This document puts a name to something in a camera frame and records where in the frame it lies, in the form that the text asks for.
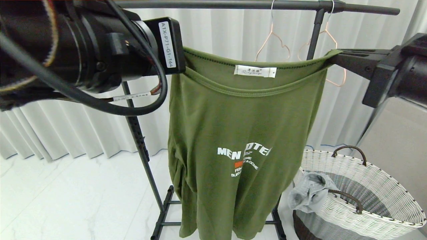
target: pink wire hanger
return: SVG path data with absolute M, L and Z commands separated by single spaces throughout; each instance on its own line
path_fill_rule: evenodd
M 334 9 L 334 8 L 335 8 L 335 1 L 334 1 L 334 0 L 332 0 L 332 11 L 330 12 L 329 17 L 328 17 L 328 20 L 326 21 L 325 29 L 324 29 L 323 31 L 321 31 L 321 32 L 319 33 L 319 35 L 320 35 L 320 34 L 322 34 L 322 33 L 326 33 L 326 34 L 327 34 L 327 35 L 332 39 L 332 41 L 335 43 L 335 49 L 337 49 L 337 48 L 338 48 L 338 42 L 335 40 L 335 38 L 332 36 L 332 34 L 331 34 L 331 33 L 329 32 L 329 30 L 328 30 L 329 19 L 330 19 L 330 16 L 333 14 L 333 9 Z M 301 50 L 302 50 L 305 46 L 310 45 L 310 42 L 311 42 L 311 38 L 310 38 L 310 40 L 309 40 L 306 44 L 304 44 L 304 45 L 302 45 L 302 46 L 300 47 L 300 49 L 299 49 L 299 51 L 298 51 L 298 54 L 297 54 L 298 59 L 299 59 L 300 61 L 302 61 L 302 60 L 301 60 L 301 58 L 299 57 L 299 54 L 300 54 Z M 343 78 L 342 83 L 341 83 L 340 85 L 338 85 L 338 84 L 336 84 L 336 83 L 334 83 L 334 82 L 332 82 L 332 81 L 330 81 L 330 80 L 328 80 L 328 79 L 326 79 L 326 81 L 328 81 L 328 82 L 330 82 L 330 83 L 334 84 L 334 85 L 335 85 L 335 86 L 337 86 L 337 87 L 342 87 L 342 86 L 345 84 L 345 80 L 347 79 L 347 70 L 346 70 L 345 68 L 343 68 L 343 69 L 344 69 L 344 78 Z
M 291 57 L 291 50 L 288 48 L 288 46 L 286 44 L 283 44 L 282 39 L 277 34 L 275 34 L 273 32 L 273 23 L 274 23 L 274 19 L 273 19 L 273 4 L 274 4 L 274 1 L 275 0 L 273 0 L 273 2 L 271 3 L 271 28 L 270 28 L 270 33 L 268 34 L 268 36 L 267 36 L 266 40 L 264 41 L 263 45 L 261 46 L 261 48 L 258 50 L 257 56 L 255 57 L 255 61 L 258 60 L 258 56 L 259 56 L 260 52 L 262 51 L 262 49 L 264 48 L 264 46 L 267 44 L 267 41 L 268 41 L 268 39 L 270 39 L 271 35 L 274 35 L 275 37 L 277 37 L 280 40 L 281 47 L 282 48 L 285 47 L 288 50 L 288 58 L 286 60 L 288 60 Z

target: brown handle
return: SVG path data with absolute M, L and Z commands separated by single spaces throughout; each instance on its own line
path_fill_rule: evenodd
M 338 152 L 339 150 L 341 150 L 341 149 L 344 149 L 344 148 L 354 148 L 354 149 L 356 149 L 357 151 L 359 151 L 359 152 L 360 152 L 360 154 L 362 155 L 362 158 L 363 158 L 363 165 L 364 165 L 364 166 L 366 166 L 366 156 L 365 156 L 365 154 L 362 152 L 362 150 L 361 150 L 360 148 L 356 147 L 356 146 L 350 146 L 350 145 L 341 146 L 341 147 L 339 147 L 339 148 L 335 149 L 335 151 L 332 153 L 332 157 L 336 157 L 336 155 L 338 154 L 337 152 Z
M 341 194 L 341 195 L 344 195 L 344 196 L 346 196 L 346 197 L 348 197 L 348 198 L 350 198 L 351 200 L 353 200 L 353 201 L 355 201 L 356 202 L 356 204 L 357 204 L 357 206 L 356 206 L 356 213 L 357 214 L 362 214 L 362 212 L 363 212 L 363 205 L 362 205 L 362 203 L 357 199 L 357 198 L 355 198 L 355 197 L 353 197 L 352 195 L 350 195 L 350 194 L 348 194 L 348 193 L 344 193 L 344 192 L 341 192 L 341 191 L 337 191 L 337 190 L 329 190 L 328 191 L 329 193 L 336 193 L 336 194 Z

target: curtain fold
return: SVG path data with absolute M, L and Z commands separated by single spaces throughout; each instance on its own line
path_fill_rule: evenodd
M 342 12 L 333 14 L 329 32 L 338 41 L 339 48 L 390 49 L 402 43 L 405 33 L 414 25 L 423 26 L 425 14 L 415 7 L 424 6 L 420 0 L 348 0 L 346 3 L 400 8 L 398 16 Z M 131 9 L 143 20 L 169 16 L 179 21 L 185 46 L 222 57 L 254 61 L 257 51 L 270 31 L 269 10 L 230 9 Z M 272 36 L 258 57 L 258 61 L 283 62 L 305 59 L 304 46 L 313 30 L 315 12 L 274 10 L 274 31 L 290 50 L 281 47 Z M 325 28 L 328 14 L 322 25 Z M 319 37 L 315 58 L 334 48 L 326 34 Z M 343 79 L 343 70 L 332 66 L 327 78 L 337 84 Z M 156 77 L 129 81 L 132 94 L 148 91 L 157 84 Z M 372 114 L 372 108 L 362 105 L 369 81 L 347 72 L 344 86 L 338 88 L 326 83 L 322 102 L 307 144 L 315 149 L 322 146 L 357 144 Z M 97 97 L 123 95 L 118 88 Z M 135 99 L 135 106 L 147 105 L 156 97 Z M 138 119 L 147 149 L 151 155 L 167 148 L 169 129 L 168 101 L 157 111 Z M 0 113 L 0 154 L 7 158 L 19 154 L 23 158 L 35 155 L 48 161 L 66 154 L 77 157 L 87 154 L 108 157 L 118 151 L 136 151 L 126 119 L 105 114 L 73 102 L 40 101 Z

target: clothes rack base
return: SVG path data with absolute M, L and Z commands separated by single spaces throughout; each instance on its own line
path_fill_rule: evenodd
M 133 0 L 133 1 L 119 1 L 117 2 L 123 8 L 201 8 L 201 9 L 270 9 L 271 0 Z M 345 2 L 334 0 L 335 8 L 333 13 L 337 12 L 364 12 L 374 14 L 386 14 L 386 15 L 398 15 L 400 10 L 396 8 L 378 7 L 378 6 L 366 6 L 358 4 L 346 4 Z M 316 11 L 314 19 L 313 33 L 311 37 L 310 46 L 308 49 L 307 60 L 311 60 L 314 57 L 316 50 L 317 41 L 320 34 L 320 28 L 322 26 L 323 18 L 326 12 L 332 11 L 331 0 L 320 0 L 317 2 L 313 1 L 292 1 L 277 0 L 273 6 L 273 9 L 280 10 L 312 10 Z M 122 83 L 122 87 L 125 94 L 130 94 L 129 86 L 127 82 Z M 129 107 L 134 107 L 132 100 L 127 100 Z M 142 160 L 145 172 L 150 182 L 151 189 L 157 205 L 160 209 L 159 218 L 156 222 L 155 229 L 153 231 L 150 240 L 160 240 L 161 232 L 164 226 L 180 226 L 180 222 L 166 222 L 167 213 L 169 207 L 174 204 L 180 204 L 179 201 L 173 201 L 172 196 L 174 193 L 173 186 L 171 185 L 167 190 L 166 198 L 164 201 L 161 200 L 159 191 L 155 184 L 153 174 L 149 166 L 149 154 L 144 142 L 144 136 L 142 134 L 139 121 L 137 117 L 126 117 L 129 128 L 131 130 L 133 139 L 138 149 L 139 156 Z M 272 221 L 266 221 L 265 224 L 274 224 L 279 240 L 286 240 L 286 234 L 283 230 L 282 221 L 280 220 L 278 213 L 280 198 L 276 206 L 272 210 Z

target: clothes rack pole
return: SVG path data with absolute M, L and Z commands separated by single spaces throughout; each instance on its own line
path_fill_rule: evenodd
M 398 15 L 400 9 L 380 7 L 380 6 L 366 6 L 359 4 L 346 4 L 345 2 L 334 0 L 335 7 L 333 13 L 338 12 L 363 12 L 374 13 L 383 15 Z M 270 9 L 271 0 L 132 0 L 132 1 L 118 1 L 117 4 L 122 8 L 180 8 L 180 9 Z M 307 53 L 307 60 L 313 59 L 316 51 L 316 45 L 320 34 L 323 18 L 326 12 L 332 11 L 332 1 L 292 1 L 292 0 L 277 0 L 274 3 L 273 9 L 280 10 L 312 10 L 316 11 L 314 19 L 314 27 L 310 46 Z M 122 83 L 125 94 L 130 94 L 127 82 Z M 133 107 L 133 101 L 127 100 L 128 106 Z M 172 196 L 174 188 L 171 185 L 167 190 L 165 200 L 161 201 L 159 191 L 155 184 L 150 166 L 149 154 L 145 147 L 144 136 L 139 125 L 137 117 L 126 117 L 133 139 L 141 157 L 145 172 L 147 174 L 150 186 L 155 196 L 156 202 L 160 209 L 159 218 L 156 222 L 150 240 L 159 240 L 163 226 L 180 226 L 180 222 L 166 222 L 166 216 L 171 205 L 180 204 L 179 201 L 173 201 Z M 286 235 L 283 230 L 282 222 L 278 214 L 278 206 L 280 198 L 276 206 L 272 210 L 272 221 L 266 221 L 266 224 L 274 224 L 279 240 L 286 240 Z

